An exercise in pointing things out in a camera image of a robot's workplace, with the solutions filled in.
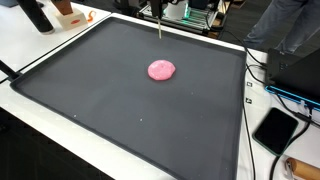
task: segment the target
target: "play dough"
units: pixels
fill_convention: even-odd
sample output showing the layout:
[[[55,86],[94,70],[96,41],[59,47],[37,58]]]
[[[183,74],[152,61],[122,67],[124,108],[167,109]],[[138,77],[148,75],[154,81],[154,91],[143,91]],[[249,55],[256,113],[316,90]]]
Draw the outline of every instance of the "play dough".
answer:
[[[149,76],[157,81],[170,79],[176,68],[167,60],[157,60],[148,68]]]

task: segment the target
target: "table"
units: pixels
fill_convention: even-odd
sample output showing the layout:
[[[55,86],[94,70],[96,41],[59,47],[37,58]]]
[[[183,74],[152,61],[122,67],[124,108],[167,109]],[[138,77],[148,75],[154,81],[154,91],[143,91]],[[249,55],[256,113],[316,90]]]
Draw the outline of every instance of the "table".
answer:
[[[31,62],[37,60],[47,52],[56,48],[81,31],[91,27],[96,22],[110,15],[110,12],[72,3],[73,8],[78,8],[85,16],[91,10],[97,14],[88,26],[80,26],[75,29],[64,31],[58,20],[53,16],[57,11],[51,1],[40,0],[45,6],[42,8],[47,18],[55,28],[51,35],[41,35],[20,6],[7,8],[0,6],[0,60],[18,71]],[[0,72],[0,81],[7,76]]]
[[[157,28],[156,24],[126,17],[119,14],[112,14],[109,17],[117,17],[125,20],[129,20],[138,24],[143,24],[149,27]],[[203,40],[206,42],[214,43],[217,45],[225,46],[232,49],[243,51],[243,48],[230,43],[217,41],[214,39],[202,37],[200,35],[183,32],[173,28],[163,26],[163,31],[170,31],[180,34],[182,36],[188,36],[195,39]],[[30,68],[36,66],[47,57],[57,52],[59,49],[68,45],[71,41],[62,45],[58,49],[45,55],[39,61],[33,63],[30,67],[24,69],[22,73],[26,72]],[[252,50],[252,54],[259,60],[265,61],[267,55],[262,52]],[[253,60],[248,57],[248,64],[254,63]],[[263,77],[263,72],[253,69],[254,74],[260,79]],[[247,110],[249,130],[252,133],[262,121],[264,115],[267,113],[270,107],[278,107],[285,111],[277,99],[264,91],[263,86],[254,81],[248,73],[246,75],[246,81],[252,82],[253,86],[245,86],[245,97],[252,99],[252,104],[245,104]],[[10,112],[23,122],[29,124],[39,132],[48,136],[55,142],[64,146],[74,154],[83,158],[90,164],[94,165],[104,173],[113,177],[114,179],[156,179],[156,180],[169,180],[174,179],[169,174],[154,167],[153,165],[145,162],[144,160],[130,154],[117,147],[116,145],[108,142],[107,140],[87,131],[86,129],[74,124],[73,122],[65,119],[64,117],[57,115],[56,113],[49,111],[41,105],[34,103],[27,98],[15,93],[10,87],[10,82],[5,81],[0,84],[0,94],[6,96],[0,98],[0,106],[6,111]],[[285,100],[285,103],[292,109],[297,109],[297,105]],[[299,121],[299,128],[303,126],[303,123]],[[314,137],[320,137],[319,129],[310,127],[310,129],[298,139],[292,146],[286,151],[287,156],[295,157],[299,160],[305,161],[314,166],[320,167],[320,142],[314,141]],[[257,179],[263,180],[269,178],[269,171],[274,159],[274,156],[267,150],[262,148],[258,143],[252,140],[252,148],[254,153],[254,159],[256,163]],[[283,165],[280,165],[275,171],[275,180],[285,179],[285,170]],[[239,159],[238,159],[238,174],[239,180],[250,180],[252,178],[252,167],[250,151],[248,146],[248,139],[244,120],[241,127],[240,146],[239,146]]]

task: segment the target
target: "phone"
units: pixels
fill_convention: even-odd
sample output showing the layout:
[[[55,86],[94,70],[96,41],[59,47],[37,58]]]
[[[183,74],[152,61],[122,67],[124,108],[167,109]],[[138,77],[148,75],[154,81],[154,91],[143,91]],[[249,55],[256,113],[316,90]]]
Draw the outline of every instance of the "phone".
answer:
[[[288,147],[298,121],[279,109],[272,108],[258,129],[253,139],[276,156],[281,156]]]

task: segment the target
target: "black tray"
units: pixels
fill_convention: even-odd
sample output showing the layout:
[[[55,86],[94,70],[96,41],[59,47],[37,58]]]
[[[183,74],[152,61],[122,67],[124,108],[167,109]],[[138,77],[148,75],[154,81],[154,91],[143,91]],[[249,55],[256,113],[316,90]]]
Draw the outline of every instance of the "black tray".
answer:
[[[11,87],[178,179],[236,179],[245,52],[108,18]],[[150,63],[176,66],[168,81]]]

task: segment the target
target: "person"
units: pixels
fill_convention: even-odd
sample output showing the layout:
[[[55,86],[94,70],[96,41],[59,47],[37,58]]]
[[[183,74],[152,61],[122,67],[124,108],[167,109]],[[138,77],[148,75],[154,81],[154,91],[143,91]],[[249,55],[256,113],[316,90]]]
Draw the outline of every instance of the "person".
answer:
[[[243,42],[248,48],[259,48],[273,30],[300,9],[290,32],[275,48],[283,53],[294,53],[320,29],[320,0],[272,0]]]

